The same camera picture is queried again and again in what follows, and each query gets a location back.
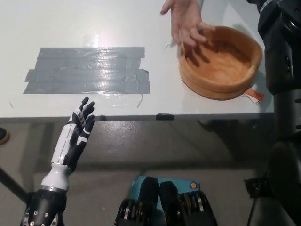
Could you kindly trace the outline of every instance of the black robotic wrist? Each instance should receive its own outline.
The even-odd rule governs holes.
[[[53,222],[63,225],[62,213],[67,202],[65,193],[40,189],[31,195],[23,225],[51,226]]]
[[[261,14],[263,9],[271,2],[277,3],[280,0],[247,0],[248,3],[255,4],[258,12]]]

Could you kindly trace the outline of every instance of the robotic hand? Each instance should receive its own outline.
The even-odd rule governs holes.
[[[86,97],[63,127],[52,157],[52,169],[38,191],[30,194],[21,226],[63,226],[68,177],[76,169],[94,125],[94,102]]]

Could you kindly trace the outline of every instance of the cable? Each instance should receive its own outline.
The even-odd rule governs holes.
[[[265,174],[264,174],[263,177],[262,177],[261,182],[260,182],[259,185],[258,185],[258,189],[257,189],[257,192],[256,192],[256,196],[255,196],[255,198],[254,198],[254,201],[253,201],[253,204],[252,204],[252,207],[251,207],[251,210],[250,210],[249,218],[248,218],[248,223],[246,224],[246,226],[250,226],[250,225],[251,225],[251,221],[252,221],[252,218],[253,218],[255,206],[256,206],[256,203],[257,203],[258,194],[259,194],[259,192],[260,192],[262,183],[263,183],[263,181],[264,181],[264,179],[265,179],[267,173],[268,173],[268,172],[265,172]]]
[[[21,221],[21,226],[26,226],[25,223],[24,223],[24,219],[25,219],[26,214],[27,214],[28,211],[29,211],[29,207],[25,210],[25,212],[23,214],[23,218],[22,218],[22,221]]]

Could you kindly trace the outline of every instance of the gray floor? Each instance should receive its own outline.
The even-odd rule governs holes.
[[[38,189],[63,123],[1,124],[11,132],[0,166],[27,191]],[[244,179],[262,176],[273,143],[272,121],[100,122],[70,177],[67,226],[111,226],[138,175],[201,182],[220,226],[243,226],[252,205]],[[19,225],[24,204],[0,184],[1,225]],[[293,225],[276,201],[260,200],[252,225]]]

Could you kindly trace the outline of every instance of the orange tag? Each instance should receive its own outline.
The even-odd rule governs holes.
[[[264,94],[256,92],[254,89],[247,89],[244,94],[255,104],[259,104],[264,99]]]

